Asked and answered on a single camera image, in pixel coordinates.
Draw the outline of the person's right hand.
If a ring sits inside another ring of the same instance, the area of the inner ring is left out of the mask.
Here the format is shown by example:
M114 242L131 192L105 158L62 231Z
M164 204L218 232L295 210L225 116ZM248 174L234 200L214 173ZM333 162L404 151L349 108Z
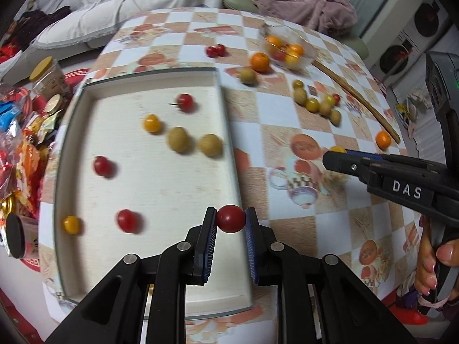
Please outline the person's right hand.
M458 239L448 241L440 246L437 251L434 251L430 243L429 219L424 215L420 217L420 226L423 229L423 234L419 243L415 289L420 294L428 296L430 291L437 287L437 278L434 272L437 263L443 263L449 267L458 267Z

